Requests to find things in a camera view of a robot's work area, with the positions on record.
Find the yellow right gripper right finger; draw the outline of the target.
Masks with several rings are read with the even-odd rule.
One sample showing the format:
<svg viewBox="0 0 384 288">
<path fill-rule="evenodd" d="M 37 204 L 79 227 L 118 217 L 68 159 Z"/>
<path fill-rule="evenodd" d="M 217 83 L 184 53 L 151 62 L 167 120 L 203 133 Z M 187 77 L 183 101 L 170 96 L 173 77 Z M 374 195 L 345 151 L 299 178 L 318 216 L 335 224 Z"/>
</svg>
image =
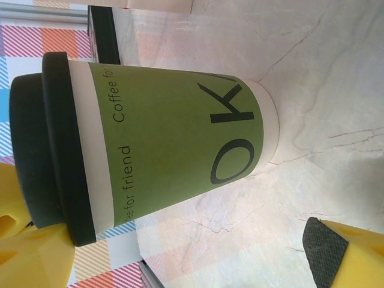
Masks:
<svg viewBox="0 0 384 288">
<path fill-rule="evenodd" d="M 311 217 L 303 248 L 317 288 L 384 288 L 384 234 Z"/>
</svg>

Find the black plastic cup lid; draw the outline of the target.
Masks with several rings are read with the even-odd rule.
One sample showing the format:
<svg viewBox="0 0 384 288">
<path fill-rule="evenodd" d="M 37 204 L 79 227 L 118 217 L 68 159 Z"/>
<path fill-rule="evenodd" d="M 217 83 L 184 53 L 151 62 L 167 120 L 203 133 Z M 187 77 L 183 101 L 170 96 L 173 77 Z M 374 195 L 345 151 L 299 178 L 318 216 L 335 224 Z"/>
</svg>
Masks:
<svg viewBox="0 0 384 288">
<path fill-rule="evenodd" d="M 15 77 L 9 119 L 13 155 L 32 222 L 66 224 L 77 247 L 96 242 L 70 68 L 47 52 L 40 73 Z"/>
</svg>

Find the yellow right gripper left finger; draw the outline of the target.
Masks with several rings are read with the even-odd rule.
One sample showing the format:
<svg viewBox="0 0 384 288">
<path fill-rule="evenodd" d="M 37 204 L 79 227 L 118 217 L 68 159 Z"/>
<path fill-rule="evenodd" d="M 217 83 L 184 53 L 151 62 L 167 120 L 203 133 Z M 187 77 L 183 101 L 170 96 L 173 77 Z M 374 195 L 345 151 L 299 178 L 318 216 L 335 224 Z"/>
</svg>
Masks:
<svg viewBox="0 0 384 288">
<path fill-rule="evenodd" d="M 16 168 L 0 163 L 0 288 L 66 288 L 75 255 L 66 225 L 31 222 Z"/>
</svg>

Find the aluminium frame post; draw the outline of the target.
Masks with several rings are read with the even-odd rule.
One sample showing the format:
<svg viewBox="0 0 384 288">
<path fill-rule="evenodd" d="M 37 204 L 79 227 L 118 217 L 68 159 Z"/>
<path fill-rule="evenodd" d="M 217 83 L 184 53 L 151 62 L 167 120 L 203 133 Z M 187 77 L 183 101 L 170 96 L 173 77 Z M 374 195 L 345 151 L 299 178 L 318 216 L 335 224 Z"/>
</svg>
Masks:
<svg viewBox="0 0 384 288">
<path fill-rule="evenodd" d="M 39 7 L 0 2 L 0 18 L 13 20 L 87 24 L 88 12 L 85 10 Z"/>
</svg>

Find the green paper coffee cup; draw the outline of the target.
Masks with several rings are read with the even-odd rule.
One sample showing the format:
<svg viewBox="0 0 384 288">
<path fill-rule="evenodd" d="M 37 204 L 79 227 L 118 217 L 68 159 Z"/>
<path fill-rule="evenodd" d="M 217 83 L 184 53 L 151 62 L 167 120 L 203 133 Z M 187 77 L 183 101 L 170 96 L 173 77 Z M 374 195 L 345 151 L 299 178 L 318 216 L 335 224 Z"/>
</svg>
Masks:
<svg viewBox="0 0 384 288">
<path fill-rule="evenodd" d="M 275 104 L 234 76 L 69 63 L 93 230 L 239 180 L 278 144 Z"/>
</svg>

